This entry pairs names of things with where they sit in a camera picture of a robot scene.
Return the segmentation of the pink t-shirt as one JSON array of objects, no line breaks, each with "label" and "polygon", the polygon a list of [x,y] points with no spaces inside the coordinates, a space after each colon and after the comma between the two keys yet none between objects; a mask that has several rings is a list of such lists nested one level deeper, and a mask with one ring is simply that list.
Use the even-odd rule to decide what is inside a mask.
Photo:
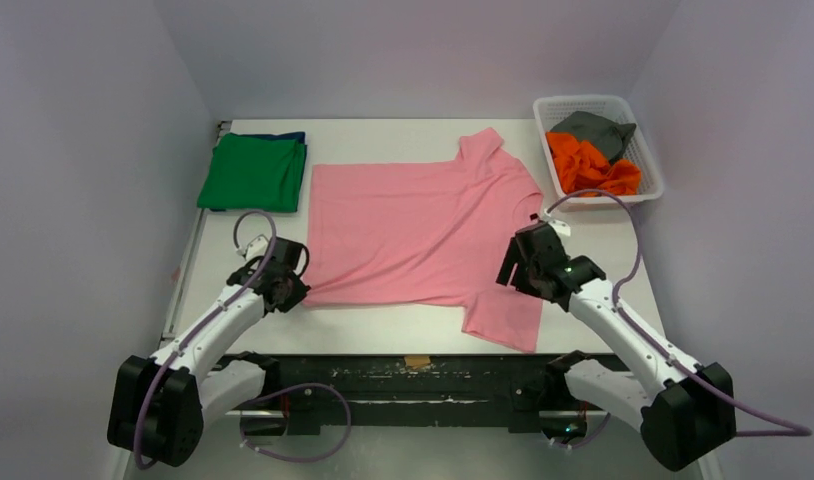
[{"label": "pink t-shirt", "polygon": [[487,128],[445,162],[316,166],[305,305],[460,307],[465,333],[533,351],[542,303],[497,276],[543,195],[503,144]]}]

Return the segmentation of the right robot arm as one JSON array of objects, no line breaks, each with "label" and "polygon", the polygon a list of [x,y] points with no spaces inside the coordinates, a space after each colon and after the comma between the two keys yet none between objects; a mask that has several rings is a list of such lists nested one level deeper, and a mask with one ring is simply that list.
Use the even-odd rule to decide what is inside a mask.
[{"label": "right robot arm", "polygon": [[559,407],[582,400],[634,428],[650,454],[679,471],[736,436],[731,375],[670,344],[620,298],[606,273],[563,245],[567,224],[542,221],[510,239],[497,281],[560,306],[628,368],[614,372],[580,351],[560,360],[544,392]]}]

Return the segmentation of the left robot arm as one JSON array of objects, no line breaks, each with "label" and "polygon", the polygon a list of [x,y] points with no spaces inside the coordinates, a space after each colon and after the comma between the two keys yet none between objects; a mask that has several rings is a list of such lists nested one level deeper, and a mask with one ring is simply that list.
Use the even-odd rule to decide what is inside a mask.
[{"label": "left robot arm", "polygon": [[183,333],[147,358],[132,355],[119,367],[107,427],[109,444],[147,465],[177,467],[195,451],[204,429],[249,401],[267,409],[281,382],[259,354],[220,363],[236,340],[270,313],[286,313],[310,288],[301,277],[307,247],[276,238],[249,244],[244,264],[226,279],[217,299]]}]

